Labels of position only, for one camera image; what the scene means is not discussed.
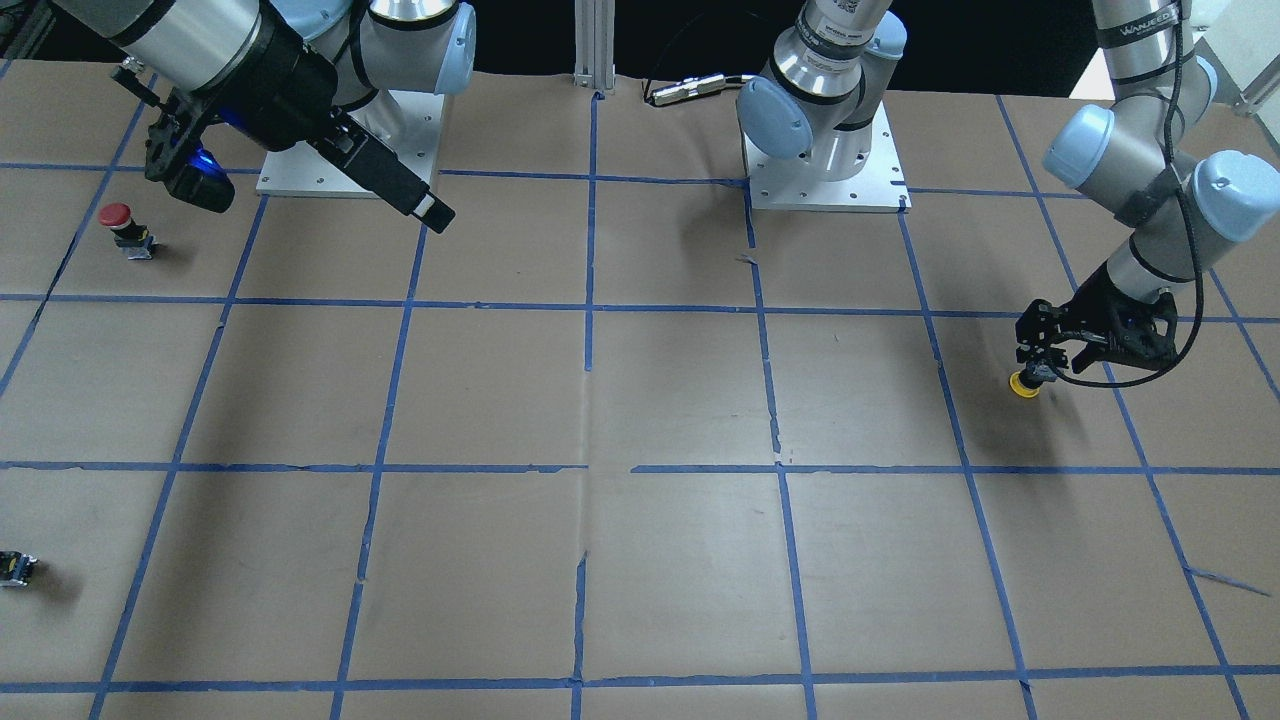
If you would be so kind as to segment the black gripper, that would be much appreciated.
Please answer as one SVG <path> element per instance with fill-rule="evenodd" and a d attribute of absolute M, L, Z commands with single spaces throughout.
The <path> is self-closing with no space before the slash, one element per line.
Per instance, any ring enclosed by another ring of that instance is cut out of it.
<path fill-rule="evenodd" d="M 1015 323 L 1015 356 L 1024 366 L 1087 369 L 1106 361 L 1139 369 L 1167 369 L 1178 356 L 1178 307 L 1169 292 L 1153 302 L 1119 290 L 1108 268 L 1098 268 L 1061 307 L 1033 301 Z"/>
<path fill-rule="evenodd" d="M 147 129 L 143 174 L 182 202 L 215 213 L 232 205 L 236 188 L 201 141 L 207 127 L 225 123 L 273 152 L 317 141 L 320 156 L 342 174 L 435 233 L 456 219 L 390 147 L 349 113 L 334 110 L 335 67 L 282 15 L 259 18 L 243 56 L 211 88 L 173 87 L 161 100 L 140 82 L 142 68 L 123 61 L 111 79 L 159 110 Z"/>

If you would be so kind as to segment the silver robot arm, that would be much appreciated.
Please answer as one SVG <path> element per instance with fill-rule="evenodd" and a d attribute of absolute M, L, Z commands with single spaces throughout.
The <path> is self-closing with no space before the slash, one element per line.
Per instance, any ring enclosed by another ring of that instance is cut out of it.
<path fill-rule="evenodd" d="M 1015 325 L 1016 395 L 1083 386 L 1096 363 L 1169 374 L 1204 314 L 1204 273 L 1277 213 L 1277 170 L 1236 150 L 1204 159 L 1178 145 L 1219 87 L 1185 27 L 1187 1 L 1097 1 L 1096 37 L 1115 92 L 1061 128 L 1044 169 L 1130 229 L 1060 306 L 1033 301 Z M 745 145 L 813 184 L 854 177 L 908 35 L 887 1 L 809 1 L 741 87 Z"/>
<path fill-rule="evenodd" d="M 128 67 L 111 77 L 159 110 L 145 177 L 225 211 L 236 192 L 202 142 L 227 124 L 270 152 L 307 143 L 358 187 L 443 232 L 454 210 L 357 111 L 379 95 L 462 94 L 477 18 L 465 1 L 63 1 L 60 9 L 172 83 L 160 99 Z"/>

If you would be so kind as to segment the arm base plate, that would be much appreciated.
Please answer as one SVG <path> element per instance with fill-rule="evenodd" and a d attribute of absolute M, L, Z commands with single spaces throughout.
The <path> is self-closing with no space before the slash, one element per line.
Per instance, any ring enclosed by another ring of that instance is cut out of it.
<path fill-rule="evenodd" d="M 387 146 L 384 154 L 360 151 L 358 142 L 349 138 L 325 152 L 300 142 L 268 154 L 256 190 L 273 197 L 375 199 L 375 192 L 342 167 L 370 159 L 387 164 L 390 152 L 422 182 L 434 184 L 449 100 L 440 94 L 380 90 L 369 104 L 355 110 L 352 122 L 378 137 Z"/>
<path fill-rule="evenodd" d="M 742 155 L 756 210 L 900 213 L 913 205 L 883 104 L 870 124 L 829 133 L 805 158 L 772 158 L 748 136 Z"/>

